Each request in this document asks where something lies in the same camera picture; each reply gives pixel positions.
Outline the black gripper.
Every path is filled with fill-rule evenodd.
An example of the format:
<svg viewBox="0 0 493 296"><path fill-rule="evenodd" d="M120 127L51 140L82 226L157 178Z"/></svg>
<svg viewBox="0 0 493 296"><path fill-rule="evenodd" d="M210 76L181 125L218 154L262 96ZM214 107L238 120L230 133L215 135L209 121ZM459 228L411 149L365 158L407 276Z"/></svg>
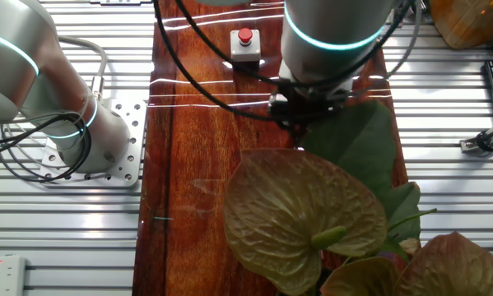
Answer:
<svg viewBox="0 0 493 296"><path fill-rule="evenodd" d="M341 110L345 104L345 91L288 90L288 118L293 123L309 123Z"/></svg>

